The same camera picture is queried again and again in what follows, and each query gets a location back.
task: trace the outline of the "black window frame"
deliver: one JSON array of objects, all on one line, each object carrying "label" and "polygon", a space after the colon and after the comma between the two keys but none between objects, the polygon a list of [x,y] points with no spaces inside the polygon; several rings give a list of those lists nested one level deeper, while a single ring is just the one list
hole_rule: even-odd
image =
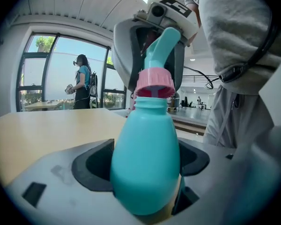
[{"label": "black window frame", "polygon": [[[55,36],[54,41],[52,43],[52,46],[50,48],[49,52],[27,52],[32,39],[34,36],[38,36],[38,35],[43,35],[43,36]],[[16,110],[17,112],[21,111],[21,106],[20,106],[20,96],[19,96],[19,92],[22,90],[41,90],[42,92],[42,101],[45,101],[45,90],[46,90],[46,86],[45,86],[45,82],[46,82],[46,77],[47,77],[47,72],[48,72],[48,66],[49,66],[49,62],[50,62],[50,58],[52,55],[52,51],[58,41],[58,39],[60,37],[63,38],[70,38],[70,39],[75,39],[75,40],[79,40],[82,42],[87,42],[87,43],[91,43],[100,47],[103,47],[106,49],[106,54],[105,54],[105,60],[104,60],[104,66],[103,66],[103,74],[102,74],[102,84],[101,84],[101,99],[100,99],[100,108],[103,108],[103,94],[104,92],[110,92],[110,93],[122,93],[124,94],[124,104],[122,108],[114,108],[114,109],[109,109],[109,110],[119,110],[119,109],[125,109],[126,108],[126,91],[127,88],[124,87],[124,90],[110,90],[110,89],[105,89],[105,78],[106,78],[106,71],[107,69],[113,69],[115,70],[114,66],[107,64],[107,58],[108,58],[108,52],[111,49],[109,46],[105,46],[103,44],[97,43],[97,42],[93,42],[81,37],[75,37],[75,36],[71,36],[71,35],[67,35],[67,34],[61,34],[61,33],[47,33],[47,32],[32,32],[30,35],[30,38],[28,39],[26,46],[24,48],[24,51],[22,53],[22,57],[20,60],[20,64],[19,64],[19,68],[18,68],[18,74],[17,74],[17,80],[16,80]],[[23,65],[24,65],[24,61],[27,58],[45,58],[45,65],[44,65],[44,70],[43,70],[43,75],[42,75],[42,83],[41,85],[31,85],[31,86],[20,86],[20,81],[21,81],[21,75],[22,75],[22,69],[23,69]]]}]

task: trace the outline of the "wooden table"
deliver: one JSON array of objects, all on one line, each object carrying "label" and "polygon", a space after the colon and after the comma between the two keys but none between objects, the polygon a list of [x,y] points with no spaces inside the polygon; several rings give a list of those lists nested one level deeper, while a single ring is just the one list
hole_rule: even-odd
[{"label": "wooden table", "polygon": [[[0,117],[0,182],[5,187],[49,153],[113,138],[126,118],[105,108],[9,113]],[[153,224],[167,219],[178,192],[156,214],[140,219]]]},{"label": "wooden table", "polygon": [[33,103],[30,105],[25,106],[26,110],[33,110],[33,109],[54,109],[56,107],[59,106],[59,104],[61,103],[61,101],[54,101],[51,103],[48,102],[37,102],[37,103]]}]

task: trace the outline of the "camera lens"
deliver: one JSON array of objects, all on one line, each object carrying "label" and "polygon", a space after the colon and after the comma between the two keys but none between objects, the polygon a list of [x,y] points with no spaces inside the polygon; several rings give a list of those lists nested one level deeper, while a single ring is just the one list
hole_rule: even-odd
[{"label": "camera lens", "polygon": [[164,9],[161,6],[155,6],[155,7],[152,8],[151,13],[155,17],[161,17],[164,14]]}]

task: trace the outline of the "bottle body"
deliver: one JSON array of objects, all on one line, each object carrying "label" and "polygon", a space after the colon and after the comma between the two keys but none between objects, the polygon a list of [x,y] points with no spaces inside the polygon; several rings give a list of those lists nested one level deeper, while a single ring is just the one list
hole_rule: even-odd
[{"label": "bottle body", "polygon": [[172,198],[180,153],[166,99],[138,97],[118,138],[112,161],[115,196],[135,215],[153,214]]}]

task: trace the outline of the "gray t-shirt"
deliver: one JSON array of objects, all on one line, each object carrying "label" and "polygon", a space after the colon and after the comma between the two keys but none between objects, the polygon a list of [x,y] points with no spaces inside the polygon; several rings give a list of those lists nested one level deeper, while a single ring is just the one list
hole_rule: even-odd
[{"label": "gray t-shirt", "polygon": [[[270,10],[263,0],[185,0],[187,4],[199,5],[202,27],[218,75],[244,64],[266,36]],[[276,68],[280,63],[281,32],[257,64]],[[253,67],[222,86],[231,92],[257,95],[272,73],[264,67]]]}]

